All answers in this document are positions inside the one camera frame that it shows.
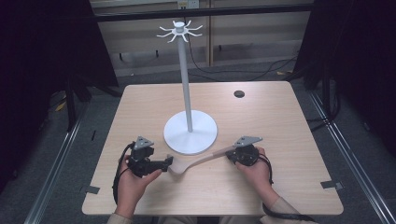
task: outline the round white base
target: round white base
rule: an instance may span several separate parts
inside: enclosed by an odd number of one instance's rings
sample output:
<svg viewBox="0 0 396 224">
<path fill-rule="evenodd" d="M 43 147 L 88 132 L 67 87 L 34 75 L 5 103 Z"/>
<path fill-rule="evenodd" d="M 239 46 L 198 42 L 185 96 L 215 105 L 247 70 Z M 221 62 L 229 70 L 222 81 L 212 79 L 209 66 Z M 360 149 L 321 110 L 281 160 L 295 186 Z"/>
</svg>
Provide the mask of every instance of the round white base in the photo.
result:
<svg viewBox="0 0 396 224">
<path fill-rule="evenodd" d="M 192 110 L 191 119 L 191 133 L 187 127 L 186 111 L 170 118 L 163 130 L 166 144 L 184 155 L 195 155 L 205 151 L 215 142 L 218 135 L 216 122 L 206 113 Z"/>
</svg>

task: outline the electrical outlet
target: electrical outlet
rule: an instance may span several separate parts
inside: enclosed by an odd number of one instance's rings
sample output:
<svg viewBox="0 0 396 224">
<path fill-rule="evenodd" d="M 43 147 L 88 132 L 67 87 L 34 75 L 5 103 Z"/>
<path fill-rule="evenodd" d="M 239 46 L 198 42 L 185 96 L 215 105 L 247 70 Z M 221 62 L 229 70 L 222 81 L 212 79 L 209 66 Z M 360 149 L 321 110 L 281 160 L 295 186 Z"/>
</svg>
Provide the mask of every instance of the electrical outlet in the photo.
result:
<svg viewBox="0 0 396 224">
<path fill-rule="evenodd" d="M 187 8 L 199 8 L 199 0 L 189 0 Z"/>
<path fill-rule="evenodd" d="M 189 6 L 189 1 L 187 0 L 177 0 L 178 9 L 186 9 Z"/>
</svg>

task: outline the person's right hand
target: person's right hand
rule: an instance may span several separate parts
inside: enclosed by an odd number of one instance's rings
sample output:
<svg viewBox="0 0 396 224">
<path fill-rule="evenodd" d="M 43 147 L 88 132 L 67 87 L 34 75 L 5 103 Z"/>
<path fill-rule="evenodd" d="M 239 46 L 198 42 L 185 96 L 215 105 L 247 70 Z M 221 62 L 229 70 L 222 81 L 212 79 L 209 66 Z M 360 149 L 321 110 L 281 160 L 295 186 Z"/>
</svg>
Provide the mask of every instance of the person's right hand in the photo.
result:
<svg viewBox="0 0 396 224">
<path fill-rule="evenodd" d="M 264 148 L 256 148 L 260 154 L 265 155 Z M 269 182 L 270 173 L 268 165 L 261 160 L 257 160 L 252 166 L 245 166 L 239 162 L 236 162 L 235 166 L 245 175 L 247 182 L 260 195 L 265 206 L 271 207 L 279 198 L 279 195 L 273 190 Z"/>
</svg>

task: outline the white pole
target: white pole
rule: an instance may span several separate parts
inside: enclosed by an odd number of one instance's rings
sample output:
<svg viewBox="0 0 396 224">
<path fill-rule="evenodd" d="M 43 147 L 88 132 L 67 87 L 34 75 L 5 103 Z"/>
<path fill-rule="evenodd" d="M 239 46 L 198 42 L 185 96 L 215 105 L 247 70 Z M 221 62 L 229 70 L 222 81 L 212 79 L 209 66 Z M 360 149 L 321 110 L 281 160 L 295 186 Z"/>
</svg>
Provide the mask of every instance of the white pole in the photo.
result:
<svg viewBox="0 0 396 224">
<path fill-rule="evenodd" d="M 186 46 L 182 36 L 177 37 L 178 58 L 180 60 L 181 81 L 183 83 L 184 105 L 186 108 L 187 128 L 192 133 L 189 75 L 187 73 Z"/>
</svg>

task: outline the gray carpet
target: gray carpet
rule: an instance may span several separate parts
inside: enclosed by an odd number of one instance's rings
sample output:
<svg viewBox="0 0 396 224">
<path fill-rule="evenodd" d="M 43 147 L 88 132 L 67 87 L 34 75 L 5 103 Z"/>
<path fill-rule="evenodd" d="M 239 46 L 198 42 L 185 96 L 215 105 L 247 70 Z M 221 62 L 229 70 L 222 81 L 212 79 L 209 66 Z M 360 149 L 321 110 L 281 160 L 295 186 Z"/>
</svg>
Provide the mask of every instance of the gray carpet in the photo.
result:
<svg viewBox="0 0 396 224">
<path fill-rule="evenodd" d="M 265 71 L 268 63 L 236 64 L 210 68 L 210 71 L 229 71 L 208 74 L 199 70 L 190 70 L 191 74 L 206 76 L 190 76 L 191 82 L 207 81 L 248 81 L 260 76 L 238 71 Z M 293 63 L 283 67 L 282 71 L 292 69 Z M 280 80 L 284 76 L 271 72 L 257 80 Z M 131 84 L 149 83 L 179 83 L 179 72 L 167 72 L 151 75 L 120 77 L 122 91 Z M 318 118 L 308 92 L 305 91 L 301 79 L 293 80 L 292 87 L 307 119 Z M 85 194 L 80 192 L 81 187 L 90 184 L 96 163 L 98 162 L 102 147 L 106 141 L 111 122 L 114 118 L 119 98 L 109 96 L 97 89 L 91 89 L 92 100 L 89 102 L 88 111 L 81 123 L 78 135 L 67 156 L 62 173 L 56 183 L 49 204 L 42 217 L 41 223 L 106 223 L 108 216 L 86 216 L 81 212 Z M 341 111 L 336 119 L 341 131 L 350 144 L 353 152 L 361 161 L 362 166 L 372 178 L 380 193 L 387 200 L 389 207 L 396 208 L 396 162 L 382 146 L 380 139 L 374 133 L 367 132 L 362 125 L 363 120 L 346 100 L 342 100 Z M 20 176 L 8 183 L 0 195 L 0 220 L 1 223 L 23 223 L 40 191 L 46 175 L 50 170 L 59 148 L 66 135 L 66 111 L 53 112 L 49 110 L 49 118 L 43 127 L 40 138 L 37 139 L 35 150 L 29 156 L 30 160 L 20 170 Z M 339 152 L 337 145 L 332 140 L 327 128 L 313 132 L 319 151 L 325 161 L 332 180 L 341 181 L 345 188 L 338 190 L 345 211 L 340 216 L 314 216 L 319 223 L 381 223 L 375 210 L 364 195 L 361 187 L 351 173 L 349 167 Z M 151 217 L 136 217 L 135 223 L 150 223 Z"/>
</svg>

